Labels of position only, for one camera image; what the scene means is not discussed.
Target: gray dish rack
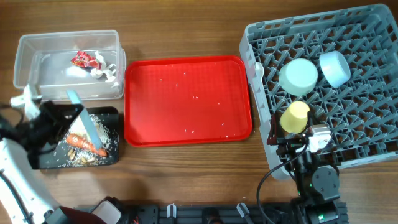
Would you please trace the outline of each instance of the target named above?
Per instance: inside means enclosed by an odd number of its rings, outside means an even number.
[[[332,148],[318,156],[340,169],[398,158],[398,28],[383,4],[322,12],[249,24],[239,45],[260,117],[260,133],[269,168],[279,157],[266,144],[270,119],[293,101],[310,105],[315,116],[333,132]],[[331,87],[322,74],[319,56],[337,50],[347,59],[351,79]],[[296,58],[318,68],[315,89],[305,96],[286,93],[278,82],[279,70]],[[264,76],[255,69],[259,62]],[[284,168],[276,179],[286,179]]]

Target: red snack package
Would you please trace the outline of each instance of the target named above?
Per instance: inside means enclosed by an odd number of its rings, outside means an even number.
[[[76,56],[71,60],[74,65],[80,68],[97,68],[101,69],[101,63],[97,62],[94,57],[90,56],[86,52],[78,51]]]

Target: orange carrot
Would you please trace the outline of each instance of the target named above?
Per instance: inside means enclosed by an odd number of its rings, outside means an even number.
[[[106,157],[107,153],[105,149],[96,150],[93,143],[83,139],[77,134],[69,134],[67,137],[67,143],[71,146],[78,147],[80,149],[89,150],[92,153],[98,154],[100,156]]]

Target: wooden surface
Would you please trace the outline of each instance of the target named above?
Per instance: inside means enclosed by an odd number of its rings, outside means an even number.
[[[127,63],[150,58],[239,55],[246,25],[377,1],[19,1],[0,3],[0,100],[19,92],[12,85],[19,38],[24,34],[114,29]],[[396,0],[384,1],[398,17]],[[115,106],[123,100],[92,101]],[[255,203],[268,164],[253,108],[254,131],[241,142],[134,148],[121,143],[113,166],[36,171],[64,206],[93,205],[107,195],[131,203],[177,205]],[[398,222],[398,161],[341,171],[340,192],[352,223]],[[297,196],[293,181],[267,180],[264,201]],[[0,206],[0,223],[10,223]]]

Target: white crumpled plastic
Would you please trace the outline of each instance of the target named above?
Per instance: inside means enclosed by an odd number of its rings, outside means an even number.
[[[116,78],[116,76],[114,75],[116,73],[116,65],[111,64],[107,67],[104,57],[102,57],[98,51],[95,52],[95,58],[99,63],[101,63],[102,69],[93,68],[90,72],[90,75],[94,78],[100,78],[105,74],[106,75],[105,82],[113,82]]]

